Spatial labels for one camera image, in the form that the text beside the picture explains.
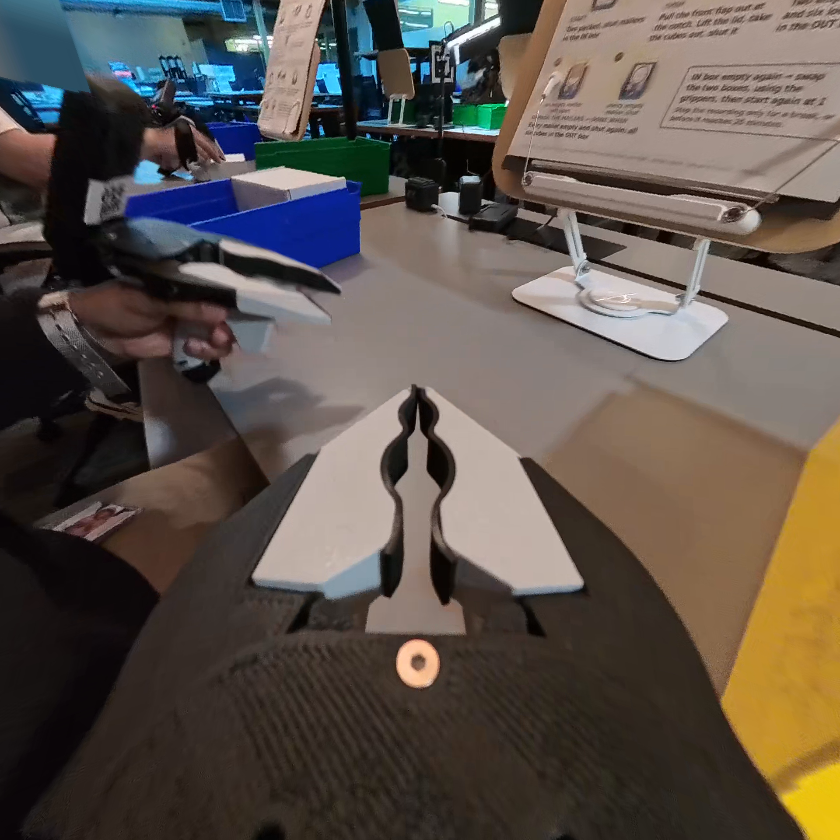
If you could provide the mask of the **small green bin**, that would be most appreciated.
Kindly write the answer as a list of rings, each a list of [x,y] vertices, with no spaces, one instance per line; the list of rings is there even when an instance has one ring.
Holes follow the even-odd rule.
[[[498,103],[463,103],[453,105],[452,121],[454,126],[470,130],[498,131],[503,124],[508,110],[505,102]]]

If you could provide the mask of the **black support pole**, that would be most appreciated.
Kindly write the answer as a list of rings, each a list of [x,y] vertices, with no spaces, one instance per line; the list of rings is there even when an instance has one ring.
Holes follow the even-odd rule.
[[[354,75],[346,2],[331,1],[330,6],[333,31],[336,38],[345,136],[349,141],[353,141],[357,137],[357,108],[354,96]]]

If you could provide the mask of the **green storage bin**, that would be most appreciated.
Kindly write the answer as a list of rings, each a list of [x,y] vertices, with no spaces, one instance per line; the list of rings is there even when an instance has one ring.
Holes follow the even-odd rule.
[[[286,167],[341,176],[361,184],[362,196],[390,192],[391,145],[357,137],[267,141],[255,144],[256,169]]]

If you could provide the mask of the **person's beige trousers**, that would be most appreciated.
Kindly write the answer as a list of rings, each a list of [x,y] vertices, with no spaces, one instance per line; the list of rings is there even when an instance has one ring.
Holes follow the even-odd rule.
[[[101,503],[139,512],[101,541],[160,594],[199,544],[268,486],[243,441],[233,437],[202,452],[120,482],[35,523],[48,529]]]

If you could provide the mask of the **printed instruction sheet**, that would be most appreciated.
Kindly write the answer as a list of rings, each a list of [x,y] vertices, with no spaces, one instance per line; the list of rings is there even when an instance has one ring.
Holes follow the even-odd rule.
[[[838,62],[838,2],[567,2],[509,154],[834,203]]]

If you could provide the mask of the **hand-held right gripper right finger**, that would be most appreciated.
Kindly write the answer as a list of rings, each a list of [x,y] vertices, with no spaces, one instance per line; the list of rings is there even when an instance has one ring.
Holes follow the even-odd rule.
[[[427,473],[430,573],[443,604],[467,591],[510,598],[579,592],[584,580],[510,446],[432,388],[417,389]]]

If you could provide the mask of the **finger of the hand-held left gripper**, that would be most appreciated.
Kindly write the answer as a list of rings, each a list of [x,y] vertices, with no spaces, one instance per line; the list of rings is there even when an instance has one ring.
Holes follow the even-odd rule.
[[[196,263],[196,287],[213,295],[217,306],[242,316],[318,325],[332,321],[329,313],[302,291],[219,264]]]
[[[220,239],[218,261],[244,277],[263,278],[317,292],[341,293],[340,285],[319,268],[242,241]]]

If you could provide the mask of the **background blue storage bin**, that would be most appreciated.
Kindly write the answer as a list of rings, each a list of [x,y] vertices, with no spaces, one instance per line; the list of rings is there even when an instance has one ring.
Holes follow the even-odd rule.
[[[236,154],[246,161],[256,159],[256,145],[263,141],[256,123],[210,122],[206,126],[227,159]]]

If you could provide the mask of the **white mailer box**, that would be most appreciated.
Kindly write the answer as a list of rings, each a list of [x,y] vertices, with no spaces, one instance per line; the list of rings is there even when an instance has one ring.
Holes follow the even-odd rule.
[[[301,198],[334,193],[346,188],[341,176],[273,167],[231,176],[239,212],[247,212]]]

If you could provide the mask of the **instruction sheet on stand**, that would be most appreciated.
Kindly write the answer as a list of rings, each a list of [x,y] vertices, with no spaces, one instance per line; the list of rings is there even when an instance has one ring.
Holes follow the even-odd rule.
[[[682,361],[728,321],[723,311],[697,301],[711,243],[777,254],[836,245],[838,200],[819,203],[778,192],[737,192],[652,177],[639,180],[595,167],[537,160],[530,153],[523,158],[509,154],[566,3],[542,3],[519,61],[493,173],[509,196],[556,210],[572,265],[516,288],[512,297],[648,358]],[[585,253],[578,213],[693,238],[695,256],[686,288],[666,292],[598,270]]]

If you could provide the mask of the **person's left hand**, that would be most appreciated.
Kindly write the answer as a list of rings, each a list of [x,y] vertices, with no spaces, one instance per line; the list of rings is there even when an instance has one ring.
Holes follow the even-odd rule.
[[[219,361],[236,344],[227,310],[208,302],[163,301],[121,282],[70,291],[66,302],[102,347],[129,360],[170,358],[182,324],[192,329],[184,352],[200,361]]]

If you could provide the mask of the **background document stand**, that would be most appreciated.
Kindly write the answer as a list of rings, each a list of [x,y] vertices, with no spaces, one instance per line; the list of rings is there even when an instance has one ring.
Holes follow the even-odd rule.
[[[402,127],[406,125],[407,103],[415,99],[411,57],[405,47],[380,49],[376,65],[387,98],[387,124]]]

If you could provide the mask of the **yellow storage bin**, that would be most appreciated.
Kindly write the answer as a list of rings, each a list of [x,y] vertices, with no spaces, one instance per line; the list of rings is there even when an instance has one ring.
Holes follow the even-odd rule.
[[[839,838],[839,423],[807,456],[722,705],[806,838]]]

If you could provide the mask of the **another person's forearm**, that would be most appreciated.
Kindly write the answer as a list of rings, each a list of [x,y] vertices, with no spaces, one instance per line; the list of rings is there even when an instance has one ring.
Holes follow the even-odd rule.
[[[47,189],[56,146],[52,133],[30,133],[1,109],[1,175],[38,192]]]

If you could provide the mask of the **black power adapter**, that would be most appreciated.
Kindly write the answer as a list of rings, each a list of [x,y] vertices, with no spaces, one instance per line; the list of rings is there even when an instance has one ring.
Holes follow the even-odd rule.
[[[473,231],[504,235],[517,217],[518,205],[516,204],[487,204],[470,216],[468,227]]]

